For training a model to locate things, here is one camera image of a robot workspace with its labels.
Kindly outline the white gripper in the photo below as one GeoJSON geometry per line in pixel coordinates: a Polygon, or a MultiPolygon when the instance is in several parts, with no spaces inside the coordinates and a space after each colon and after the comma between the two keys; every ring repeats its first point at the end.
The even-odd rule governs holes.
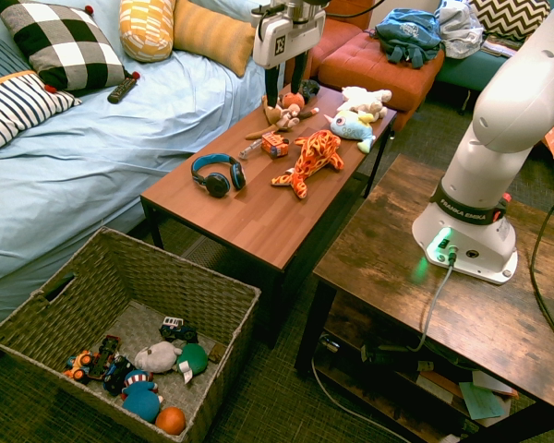
{"type": "Polygon", "coordinates": [[[307,67],[307,51],[317,45],[326,20],[325,1],[270,1],[251,10],[256,28],[254,61],[265,70],[267,104],[278,100],[279,64],[295,57],[290,91],[297,94],[307,67]]]}

